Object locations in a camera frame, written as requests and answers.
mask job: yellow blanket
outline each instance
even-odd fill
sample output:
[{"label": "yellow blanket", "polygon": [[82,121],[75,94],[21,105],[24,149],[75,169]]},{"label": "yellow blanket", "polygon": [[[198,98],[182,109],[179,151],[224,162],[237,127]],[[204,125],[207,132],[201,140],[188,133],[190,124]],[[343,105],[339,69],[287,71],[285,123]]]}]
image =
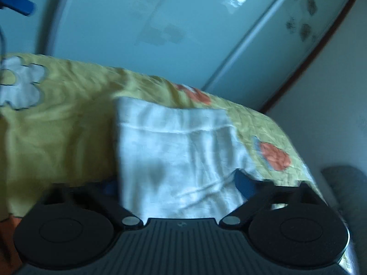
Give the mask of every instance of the yellow blanket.
[{"label": "yellow blanket", "polygon": [[52,183],[82,185],[117,174],[116,96],[225,109],[265,179],[292,186],[309,180],[276,123],[241,105],[119,68],[31,54],[8,61],[2,80],[8,85],[0,87],[0,220],[24,216]]}]

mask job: orange flower print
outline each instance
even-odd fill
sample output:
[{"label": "orange flower print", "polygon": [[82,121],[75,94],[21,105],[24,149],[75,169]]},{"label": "orange flower print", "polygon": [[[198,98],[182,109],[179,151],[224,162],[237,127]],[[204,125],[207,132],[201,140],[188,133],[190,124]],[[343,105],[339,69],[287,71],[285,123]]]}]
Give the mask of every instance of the orange flower print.
[{"label": "orange flower print", "polygon": [[202,102],[206,105],[211,104],[210,97],[204,94],[202,91],[196,88],[192,88],[185,85],[175,85],[176,89],[179,91],[184,91],[186,95],[195,102]]},{"label": "orange flower print", "polygon": [[283,150],[275,147],[271,143],[264,143],[255,139],[255,145],[258,152],[267,162],[268,166],[275,171],[281,172],[291,165],[289,155]]}]

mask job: white cloth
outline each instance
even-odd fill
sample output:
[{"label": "white cloth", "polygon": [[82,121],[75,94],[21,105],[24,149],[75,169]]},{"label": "white cloth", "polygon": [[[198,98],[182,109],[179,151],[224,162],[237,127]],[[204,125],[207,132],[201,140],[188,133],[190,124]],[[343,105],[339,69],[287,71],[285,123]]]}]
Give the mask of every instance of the white cloth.
[{"label": "white cloth", "polygon": [[120,204],[154,218],[217,221],[243,204],[233,171],[260,178],[225,110],[117,101]]}]

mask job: black cable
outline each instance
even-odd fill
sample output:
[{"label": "black cable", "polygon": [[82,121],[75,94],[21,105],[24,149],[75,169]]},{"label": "black cable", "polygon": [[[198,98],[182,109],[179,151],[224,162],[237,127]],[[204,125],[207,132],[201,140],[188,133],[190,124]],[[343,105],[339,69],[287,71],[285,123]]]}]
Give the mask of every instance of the black cable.
[{"label": "black cable", "polygon": [[0,27],[0,55],[1,55],[1,63],[0,63],[0,81],[3,80],[3,65],[5,61],[5,55],[6,55],[6,41],[5,36],[3,33],[3,30]]}]

